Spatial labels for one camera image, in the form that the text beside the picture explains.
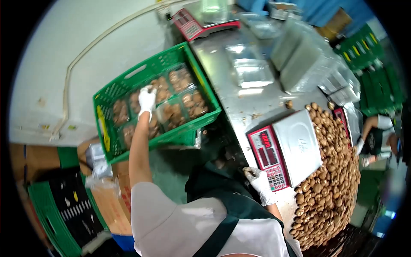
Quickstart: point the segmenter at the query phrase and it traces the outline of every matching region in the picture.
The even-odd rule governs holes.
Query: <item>person in background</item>
[[[389,158],[394,154],[401,157],[402,148],[399,137],[395,134],[390,117],[377,115],[365,120],[362,136],[357,144],[357,155],[367,155],[362,159],[362,164],[369,164]]]
[[[242,173],[236,171],[231,176],[211,162],[190,174],[185,185],[187,204],[175,204],[153,184],[148,124],[156,90],[149,93],[148,89],[140,91],[141,111],[129,155],[136,252],[143,257],[302,257],[299,242],[284,237],[276,205],[280,199],[271,191],[265,171],[244,170],[260,195],[261,205],[247,190]]]

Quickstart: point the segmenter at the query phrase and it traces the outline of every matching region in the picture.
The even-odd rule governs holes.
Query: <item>dark green apron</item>
[[[384,130],[378,128],[372,128],[365,140],[364,150],[361,152],[363,154],[380,154],[381,147],[385,142],[383,142],[383,132]]]
[[[243,175],[238,171],[220,170],[209,162],[190,175],[185,185],[187,202],[215,197],[227,209],[226,218],[193,257],[216,257],[240,219],[275,219],[280,223],[281,229],[284,229],[282,221],[253,200],[244,183],[240,182],[241,176]],[[290,257],[296,257],[285,238],[284,241]]]

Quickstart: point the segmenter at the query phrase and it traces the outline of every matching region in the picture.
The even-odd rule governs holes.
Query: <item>digital scale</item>
[[[322,164],[307,110],[297,111],[247,137],[273,192],[295,187]]]
[[[240,18],[231,12],[227,14],[225,22],[205,23],[201,13],[201,2],[189,3],[183,7],[171,18],[188,42],[216,31],[240,27]]]
[[[347,134],[347,137],[350,139],[350,143],[348,144],[348,147],[350,148],[353,142],[353,138],[351,137],[348,126],[347,126],[346,111],[343,107],[340,107],[340,108],[334,109],[332,112],[337,118],[340,118],[341,123],[344,125],[345,133]]]

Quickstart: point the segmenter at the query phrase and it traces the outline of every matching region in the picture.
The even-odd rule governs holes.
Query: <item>cable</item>
[[[51,137],[49,141],[53,139],[59,139],[60,138],[60,130],[61,128],[66,124],[66,122],[69,119],[69,103],[68,103],[68,87],[69,87],[69,82],[70,82],[70,75],[73,67],[77,64],[77,62],[91,49],[93,48],[98,42],[100,42],[103,38],[105,38],[107,35],[118,29],[119,27],[123,26],[127,22],[134,20],[135,18],[148,13],[152,10],[159,9],[159,8],[166,8],[171,4],[176,4],[179,2],[184,2],[188,0],[163,0],[161,2],[158,2],[157,4],[150,5],[138,12],[135,12],[128,17],[120,20],[113,26],[111,26],[109,29],[104,31],[100,36],[98,36],[96,39],[94,39],[67,67],[67,72],[66,72],[66,79],[64,81],[64,90],[63,90],[63,119],[60,119],[57,125],[54,127]]]

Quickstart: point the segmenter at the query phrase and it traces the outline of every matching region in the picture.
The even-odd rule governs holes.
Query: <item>hand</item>
[[[360,138],[360,140],[358,141],[358,144],[356,145],[356,148],[357,148],[356,156],[358,156],[361,153],[361,150],[363,149],[364,144],[365,144],[364,140]]]
[[[367,167],[369,165],[369,158],[363,158],[362,162],[363,167]]]
[[[152,85],[145,86],[144,88],[140,90],[140,95],[139,95],[139,103],[141,106],[141,110],[139,112],[139,118],[143,112],[148,111],[150,113],[150,120],[148,122],[151,121],[151,117],[152,117],[151,112],[153,111],[155,107],[155,98],[156,98],[155,96],[157,94],[157,89],[155,88],[151,91],[151,93],[149,93],[148,90],[151,88],[152,88]]]
[[[260,195],[261,205],[266,206],[275,204],[275,195],[271,191],[270,183],[268,182],[267,172],[255,167],[246,167],[243,168],[242,171],[244,172],[244,175],[248,179],[250,184]]]

